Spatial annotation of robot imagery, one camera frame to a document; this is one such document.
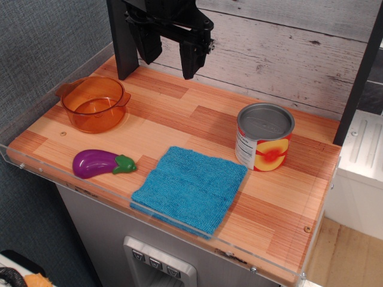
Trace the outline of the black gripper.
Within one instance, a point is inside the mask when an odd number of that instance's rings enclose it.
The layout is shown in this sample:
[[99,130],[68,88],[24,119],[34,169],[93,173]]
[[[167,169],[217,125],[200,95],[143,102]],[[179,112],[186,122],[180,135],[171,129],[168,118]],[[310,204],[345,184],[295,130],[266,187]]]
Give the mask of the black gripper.
[[213,22],[196,1],[124,1],[130,33],[141,59],[153,63],[162,53],[160,35],[180,43],[183,77],[190,80],[211,52]]

